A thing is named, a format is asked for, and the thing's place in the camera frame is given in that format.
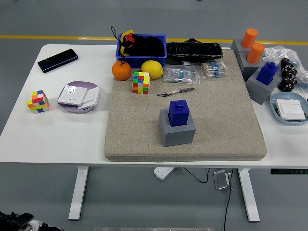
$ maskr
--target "blue plastic bin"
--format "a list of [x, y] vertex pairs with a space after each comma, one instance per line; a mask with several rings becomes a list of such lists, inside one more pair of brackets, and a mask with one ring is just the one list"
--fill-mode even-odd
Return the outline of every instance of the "blue plastic bin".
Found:
[[[128, 55], [125, 56], [125, 62], [127, 62], [131, 68], [141, 68], [141, 65], [148, 60], [155, 60], [158, 61], [162, 67], [164, 67], [165, 63], [166, 63], [166, 58], [167, 58], [167, 50], [166, 50], [166, 44], [167, 44], [167, 39], [165, 35], [142, 35], [142, 34], [136, 34], [136, 35], [140, 35], [143, 36], [144, 38], [149, 37], [149, 36], [154, 36], [159, 38], [164, 45], [165, 48], [165, 55], [164, 56], [136, 56], [136, 55]], [[116, 46], [116, 59], [119, 60], [123, 60], [123, 57], [120, 55], [120, 42], [117, 42], [117, 46]]]

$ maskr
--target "power strip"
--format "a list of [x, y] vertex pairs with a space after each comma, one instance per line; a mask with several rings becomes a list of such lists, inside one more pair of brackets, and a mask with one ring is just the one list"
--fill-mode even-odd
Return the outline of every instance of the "power strip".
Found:
[[156, 175], [156, 178], [163, 180], [169, 175], [169, 173], [173, 169], [173, 167], [157, 167], [156, 169], [154, 169], [154, 174]]
[[306, 175], [308, 174], [308, 169], [284, 169], [284, 168], [272, 168], [270, 170], [272, 175]]

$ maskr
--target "gray floor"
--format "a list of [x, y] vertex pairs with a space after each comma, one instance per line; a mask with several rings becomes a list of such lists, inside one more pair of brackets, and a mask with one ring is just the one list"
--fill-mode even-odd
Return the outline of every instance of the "gray floor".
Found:
[[[307, 41], [306, 1], [269, 0], [0, 0], [0, 35], [111, 37], [134, 29], [167, 38], [241, 38], [247, 28], [258, 40]], [[45, 44], [115, 44], [105, 40], [0, 39], [0, 132], [31, 67]], [[308, 46], [284, 45], [308, 69]], [[32, 213], [35, 219], [66, 231], [94, 227], [223, 228], [227, 191], [216, 191], [213, 171], [207, 184], [184, 169], [164, 181], [154, 168], [92, 167], [79, 221], [67, 220], [76, 167], [0, 165], [0, 211]], [[190, 169], [206, 178], [206, 169]], [[226, 230], [307, 230], [307, 175], [273, 176], [250, 170], [260, 223], [249, 223], [235, 171]]]

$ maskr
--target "cable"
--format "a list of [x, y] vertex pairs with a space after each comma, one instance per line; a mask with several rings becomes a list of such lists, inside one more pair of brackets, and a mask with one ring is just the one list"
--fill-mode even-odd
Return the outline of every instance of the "cable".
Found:
[[227, 202], [227, 206], [226, 206], [225, 221], [223, 223], [223, 231], [225, 231], [225, 228], [226, 228], [227, 211], [228, 211], [228, 205], [229, 205], [229, 202], [230, 202], [231, 190], [232, 190], [232, 175], [233, 175], [233, 171], [234, 171], [234, 168], [232, 169], [232, 173], [231, 173], [231, 176], [230, 176], [230, 191], [229, 191], [229, 198], [228, 198], [228, 202]]
[[194, 177], [197, 181], [199, 181], [200, 183], [205, 184], [205, 183], [207, 183], [207, 182], [208, 182], [208, 173], [209, 173], [210, 169], [211, 169], [211, 168], [209, 168], [209, 169], [208, 169], [208, 171], [207, 171], [206, 181], [201, 181], [201, 180], [197, 179], [197, 177], [195, 177], [195, 176], [193, 175], [193, 173], [191, 173], [190, 171], [188, 171], [188, 173], [189, 173], [189, 174], [191, 174], [191, 175], [192, 175], [192, 176], [193, 176], [193, 177]]

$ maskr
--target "table leg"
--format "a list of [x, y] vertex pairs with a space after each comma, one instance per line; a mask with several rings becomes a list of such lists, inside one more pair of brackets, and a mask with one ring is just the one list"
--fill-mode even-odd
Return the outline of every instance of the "table leg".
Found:
[[83, 194], [85, 192], [87, 182], [88, 169], [88, 166], [78, 166], [78, 173], [74, 188], [71, 209], [68, 215], [69, 220], [79, 220], [80, 218]]
[[250, 222], [259, 222], [260, 217], [248, 171], [249, 168], [238, 169], [247, 216]]

